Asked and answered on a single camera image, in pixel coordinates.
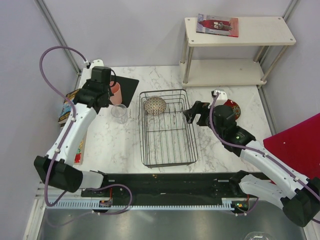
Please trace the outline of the pink plastic cup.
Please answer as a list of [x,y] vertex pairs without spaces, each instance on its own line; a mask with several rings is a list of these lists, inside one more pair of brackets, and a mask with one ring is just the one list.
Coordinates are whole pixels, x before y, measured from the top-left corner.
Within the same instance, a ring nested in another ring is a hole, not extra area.
[[113,105],[119,105],[122,103],[123,98],[122,98],[122,91],[121,91],[121,86],[118,82],[111,81],[110,82],[110,89],[113,94],[113,96],[110,97],[110,102]]

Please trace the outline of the red floral plate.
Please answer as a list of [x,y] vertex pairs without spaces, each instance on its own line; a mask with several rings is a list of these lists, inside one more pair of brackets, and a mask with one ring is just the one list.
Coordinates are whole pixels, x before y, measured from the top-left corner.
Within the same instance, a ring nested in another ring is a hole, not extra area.
[[240,106],[233,100],[228,99],[225,103],[225,106],[229,106],[232,108],[233,113],[235,114],[235,119],[238,120],[239,117],[241,116],[241,108]]

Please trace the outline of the black wire dish rack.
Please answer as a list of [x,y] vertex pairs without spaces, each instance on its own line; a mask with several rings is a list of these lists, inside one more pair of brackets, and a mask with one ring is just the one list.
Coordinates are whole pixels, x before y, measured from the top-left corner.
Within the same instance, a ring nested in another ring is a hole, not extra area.
[[[161,97],[166,102],[162,114],[147,114],[148,98]],[[184,89],[143,91],[139,94],[139,140],[142,164],[148,168],[191,165],[199,159],[193,125],[184,111],[190,108]]]

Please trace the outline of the patterned beige bowl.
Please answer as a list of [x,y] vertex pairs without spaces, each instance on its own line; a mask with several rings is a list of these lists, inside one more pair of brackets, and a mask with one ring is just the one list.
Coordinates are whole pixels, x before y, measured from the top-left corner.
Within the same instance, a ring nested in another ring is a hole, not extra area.
[[167,104],[163,98],[152,96],[145,101],[144,109],[149,115],[159,115],[165,112]]

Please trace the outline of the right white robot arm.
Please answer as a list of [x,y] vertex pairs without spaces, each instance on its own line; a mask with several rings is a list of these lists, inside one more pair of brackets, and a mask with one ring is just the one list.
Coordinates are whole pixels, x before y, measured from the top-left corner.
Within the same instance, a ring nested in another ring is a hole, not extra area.
[[235,197],[244,193],[263,198],[280,208],[286,217],[299,227],[315,221],[320,211],[320,179],[292,169],[270,153],[247,130],[236,122],[235,113],[227,105],[196,101],[183,112],[188,124],[200,115],[197,125],[209,127],[225,149],[251,163],[271,182],[264,182],[250,173],[238,172],[238,179],[229,184]]

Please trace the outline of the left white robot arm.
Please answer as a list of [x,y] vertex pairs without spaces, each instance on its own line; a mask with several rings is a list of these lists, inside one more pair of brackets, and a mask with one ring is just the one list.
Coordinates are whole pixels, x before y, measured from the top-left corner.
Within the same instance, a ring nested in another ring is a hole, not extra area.
[[105,66],[91,69],[91,77],[73,99],[74,108],[57,140],[45,156],[37,156],[34,167],[44,184],[70,193],[89,189],[99,197],[106,196],[110,185],[103,175],[74,168],[78,147],[100,109],[110,105],[112,70]]

